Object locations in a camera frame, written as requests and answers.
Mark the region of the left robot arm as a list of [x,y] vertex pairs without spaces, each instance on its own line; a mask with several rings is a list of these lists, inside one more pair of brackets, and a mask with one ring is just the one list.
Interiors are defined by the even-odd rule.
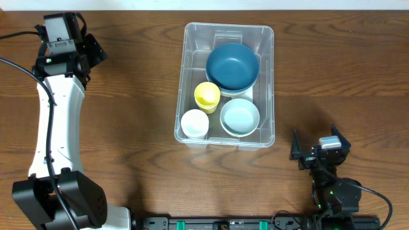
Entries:
[[49,36],[29,75],[37,82],[40,117],[28,178],[12,197],[36,229],[133,229],[131,212],[107,202],[84,174],[79,151],[82,101],[91,68],[107,58],[92,34]]

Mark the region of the cream cup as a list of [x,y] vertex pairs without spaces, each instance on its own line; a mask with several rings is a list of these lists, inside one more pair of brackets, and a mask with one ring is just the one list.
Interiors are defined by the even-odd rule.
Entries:
[[181,118],[183,133],[190,139],[204,139],[209,124],[207,114],[199,109],[189,110]]

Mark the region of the yellow cup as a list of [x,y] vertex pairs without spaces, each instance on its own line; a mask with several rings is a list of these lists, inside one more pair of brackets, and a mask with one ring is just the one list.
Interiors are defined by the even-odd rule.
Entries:
[[218,103],[213,103],[213,104],[203,104],[203,103],[199,103],[197,102],[197,106],[199,107],[200,110],[202,110],[203,112],[205,112],[206,114],[212,114],[216,111],[217,107],[218,107]]
[[202,82],[194,90],[194,99],[201,107],[209,107],[219,103],[220,89],[212,82]]

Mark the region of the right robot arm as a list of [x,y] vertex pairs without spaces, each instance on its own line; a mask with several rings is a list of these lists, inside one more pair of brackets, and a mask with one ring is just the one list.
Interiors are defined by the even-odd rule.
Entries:
[[298,162],[300,170],[312,176],[312,199],[319,210],[303,220],[302,229],[355,229],[352,215],[359,211],[361,184],[351,178],[340,178],[337,167],[350,152],[351,144],[331,127],[331,135],[319,139],[319,145],[303,152],[293,132],[289,159]]

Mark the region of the blue bowl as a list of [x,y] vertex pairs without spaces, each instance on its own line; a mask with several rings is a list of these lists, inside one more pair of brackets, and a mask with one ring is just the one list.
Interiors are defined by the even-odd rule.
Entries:
[[247,74],[206,75],[209,82],[214,83],[222,93],[240,94],[250,89],[258,77]]
[[247,74],[258,77],[260,66],[257,55],[250,48],[239,43],[226,43],[211,51],[205,69],[211,76]]

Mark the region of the yellow bowl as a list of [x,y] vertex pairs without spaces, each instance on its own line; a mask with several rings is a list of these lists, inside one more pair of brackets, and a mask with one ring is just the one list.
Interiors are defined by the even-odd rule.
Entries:
[[237,130],[233,130],[233,129],[228,128],[228,127],[224,127],[223,129],[229,135],[231,135],[233,137],[247,137],[247,136],[251,135],[252,133],[254,133],[256,131],[256,128],[252,129],[252,130],[244,130],[244,131],[237,131]]

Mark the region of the cream bowl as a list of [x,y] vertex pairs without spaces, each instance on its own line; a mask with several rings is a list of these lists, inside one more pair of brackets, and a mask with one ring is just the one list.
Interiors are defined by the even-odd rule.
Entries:
[[228,90],[220,88],[220,93],[221,93],[222,96],[226,96],[226,97],[240,97],[248,89],[249,88],[247,88],[245,91],[228,91]]

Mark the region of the grey bowl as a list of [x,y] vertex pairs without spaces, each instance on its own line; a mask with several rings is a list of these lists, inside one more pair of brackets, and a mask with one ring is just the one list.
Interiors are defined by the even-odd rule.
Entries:
[[260,115],[257,107],[243,98],[228,101],[221,109],[220,124],[237,131],[252,130],[258,127]]

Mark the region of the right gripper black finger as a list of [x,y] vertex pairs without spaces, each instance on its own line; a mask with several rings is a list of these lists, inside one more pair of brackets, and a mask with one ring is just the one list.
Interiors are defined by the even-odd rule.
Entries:
[[298,142],[298,136],[297,132],[294,129],[293,130],[293,138],[291,142],[291,149],[290,149],[290,154],[289,154],[289,159],[290,160],[298,160],[301,157],[301,150],[300,150],[300,145]]
[[331,127],[331,133],[338,138],[332,148],[340,148],[344,150],[349,150],[351,148],[350,142],[340,133],[340,131],[338,131],[334,124]]

